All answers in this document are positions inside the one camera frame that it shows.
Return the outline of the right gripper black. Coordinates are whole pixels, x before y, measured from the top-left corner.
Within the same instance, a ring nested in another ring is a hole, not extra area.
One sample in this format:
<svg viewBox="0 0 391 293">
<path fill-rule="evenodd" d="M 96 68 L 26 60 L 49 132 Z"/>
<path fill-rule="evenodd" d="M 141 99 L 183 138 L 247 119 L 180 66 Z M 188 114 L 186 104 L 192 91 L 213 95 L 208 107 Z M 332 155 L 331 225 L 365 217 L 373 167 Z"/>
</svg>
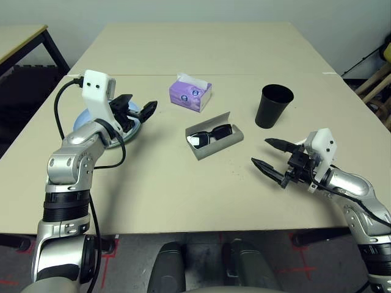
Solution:
<svg viewBox="0 0 391 293">
<path fill-rule="evenodd" d="M 291 153 L 291 157 L 288 160 L 288 170 L 284 175 L 276 171 L 273 166 L 265 161 L 252 157 L 252 163 L 262 172 L 262 174 L 275 181 L 280 187 L 286 187 L 290 181 L 294 183 L 300 181 L 302 183 L 307 183 L 310 186 L 312 185 L 313 172 L 311 171 L 311 168 L 313 167 L 313 159 L 304 152 L 305 149 L 303 145 L 297 145 L 287 142 L 286 140 L 275 138 L 267 138 L 265 139 L 265 142 L 284 153 Z"/>
</svg>

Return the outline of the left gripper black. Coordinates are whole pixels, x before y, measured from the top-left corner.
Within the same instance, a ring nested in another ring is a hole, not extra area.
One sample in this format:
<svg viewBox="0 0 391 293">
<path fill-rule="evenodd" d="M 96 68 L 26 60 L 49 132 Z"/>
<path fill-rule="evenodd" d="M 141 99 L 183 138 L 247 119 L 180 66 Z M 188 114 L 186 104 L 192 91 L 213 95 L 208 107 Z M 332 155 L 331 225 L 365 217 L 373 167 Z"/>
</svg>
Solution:
<svg viewBox="0 0 391 293">
<path fill-rule="evenodd" d="M 140 122 L 146 122 L 155 113 L 158 105 L 157 101 L 148 102 L 138 113 L 137 119 L 129 115 L 129 101 L 132 97 L 132 94 L 122 94 L 109 103 L 115 120 L 123 130 L 132 130 Z"/>
</svg>

